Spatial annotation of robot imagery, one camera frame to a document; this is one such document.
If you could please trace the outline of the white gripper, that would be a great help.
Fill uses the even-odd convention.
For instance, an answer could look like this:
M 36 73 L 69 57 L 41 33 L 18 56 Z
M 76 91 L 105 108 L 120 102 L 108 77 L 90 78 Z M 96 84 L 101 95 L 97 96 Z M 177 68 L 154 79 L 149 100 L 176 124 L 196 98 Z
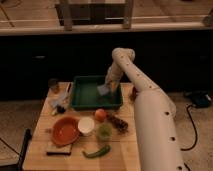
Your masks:
M 107 70 L 107 75 L 105 77 L 105 83 L 110 83 L 110 90 L 114 93 L 119 85 L 119 81 L 123 76 L 123 71 L 121 68 L 116 64 L 113 63 Z

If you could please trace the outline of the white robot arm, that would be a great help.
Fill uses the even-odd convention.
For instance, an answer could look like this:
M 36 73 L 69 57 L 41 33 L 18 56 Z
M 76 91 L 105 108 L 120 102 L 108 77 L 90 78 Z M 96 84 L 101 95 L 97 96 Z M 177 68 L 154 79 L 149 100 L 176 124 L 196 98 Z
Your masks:
M 141 171 L 186 171 L 174 123 L 175 104 L 133 63 L 133 49 L 115 48 L 112 59 L 105 78 L 109 91 L 115 92 L 123 74 L 138 91 L 134 116 Z

